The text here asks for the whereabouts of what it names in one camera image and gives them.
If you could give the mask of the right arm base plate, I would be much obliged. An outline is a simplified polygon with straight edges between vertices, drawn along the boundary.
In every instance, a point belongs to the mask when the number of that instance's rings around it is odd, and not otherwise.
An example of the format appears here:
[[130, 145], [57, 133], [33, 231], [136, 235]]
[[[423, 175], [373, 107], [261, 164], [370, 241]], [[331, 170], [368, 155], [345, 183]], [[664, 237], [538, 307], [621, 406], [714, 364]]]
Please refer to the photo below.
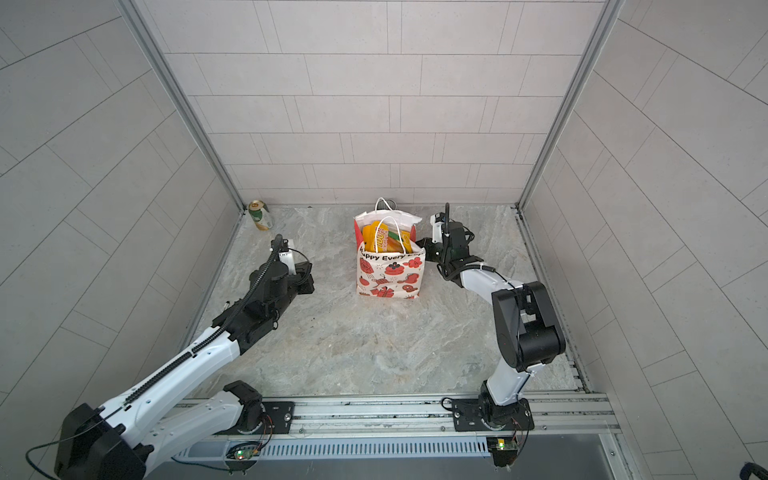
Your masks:
[[441, 406], [451, 412], [457, 432], [528, 432], [535, 428], [530, 404], [525, 398], [507, 406], [498, 406], [490, 397], [444, 397]]

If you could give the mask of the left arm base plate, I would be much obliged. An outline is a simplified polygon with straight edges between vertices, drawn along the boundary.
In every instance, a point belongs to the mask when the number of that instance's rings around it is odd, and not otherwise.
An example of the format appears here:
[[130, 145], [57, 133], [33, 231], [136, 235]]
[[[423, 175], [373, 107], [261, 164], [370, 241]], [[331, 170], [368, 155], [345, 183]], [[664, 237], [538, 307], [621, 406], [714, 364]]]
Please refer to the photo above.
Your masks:
[[247, 424], [215, 433], [222, 435], [269, 435], [287, 434], [293, 421], [296, 404], [291, 401], [263, 401], [261, 406], [246, 414]]

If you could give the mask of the yellow orange snack bag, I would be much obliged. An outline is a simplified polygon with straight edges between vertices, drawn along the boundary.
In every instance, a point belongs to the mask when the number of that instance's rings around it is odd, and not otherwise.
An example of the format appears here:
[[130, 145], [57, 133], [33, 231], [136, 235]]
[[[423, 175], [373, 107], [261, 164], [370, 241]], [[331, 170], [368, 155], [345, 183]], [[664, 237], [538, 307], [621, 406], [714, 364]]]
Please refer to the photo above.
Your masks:
[[372, 253], [413, 252], [410, 231], [381, 221], [374, 221], [362, 229], [365, 250]]

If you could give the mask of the white red printed paper bag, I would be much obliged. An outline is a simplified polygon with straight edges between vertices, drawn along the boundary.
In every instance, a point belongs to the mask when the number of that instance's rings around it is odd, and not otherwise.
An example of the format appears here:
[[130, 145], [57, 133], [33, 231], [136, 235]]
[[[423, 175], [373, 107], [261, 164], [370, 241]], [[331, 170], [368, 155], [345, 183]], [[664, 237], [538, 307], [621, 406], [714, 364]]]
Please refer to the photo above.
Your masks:
[[[413, 252], [367, 252], [362, 229], [374, 221], [409, 230]], [[359, 295], [382, 299], [413, 299], [419, 296], [426, 263], [426, 251], [416, 243], [416, 226], [421, 221], [420, 217], [398, 209], [393, 202], [382, 197], [377, 199], [373, 210], [354, 218], [356, 290]]]

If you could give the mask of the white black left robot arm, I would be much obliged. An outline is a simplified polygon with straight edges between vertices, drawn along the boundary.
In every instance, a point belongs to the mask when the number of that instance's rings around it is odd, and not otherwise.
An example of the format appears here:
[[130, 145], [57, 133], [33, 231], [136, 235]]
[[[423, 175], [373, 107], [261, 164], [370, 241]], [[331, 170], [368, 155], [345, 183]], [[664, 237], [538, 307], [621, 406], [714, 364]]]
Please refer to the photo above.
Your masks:
[[314, 291], [312, 264], [276, 236], [244, 297], [196, 340], [147, 378], [99, 407], [86, 403], [63, 420], [54, 474], [58, 479], [143, 479], [198, 441], [228, 430], [270, 435], [262, 395], [237, 380], [182, 413], [172, 409], [220, 368], [276, 330], [291, 302]]

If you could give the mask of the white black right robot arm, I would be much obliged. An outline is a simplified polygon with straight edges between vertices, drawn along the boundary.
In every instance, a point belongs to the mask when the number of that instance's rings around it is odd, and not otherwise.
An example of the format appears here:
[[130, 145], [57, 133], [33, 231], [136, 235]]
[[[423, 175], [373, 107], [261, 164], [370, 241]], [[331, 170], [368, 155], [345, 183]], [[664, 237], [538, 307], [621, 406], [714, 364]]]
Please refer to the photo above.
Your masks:
[[483, 382], [477, 400], [480, 420], [489, 429], [531, 430], [530, 407], [523, 398], [528, 381], [565, 352], [566, 339], [541, 282], [513, 282], [470, 253], [474, 233], [443, 211], [430, 218], [432, 237], [418, 245], [441, 277], [487, 301], [493, 310], [500, 360]]

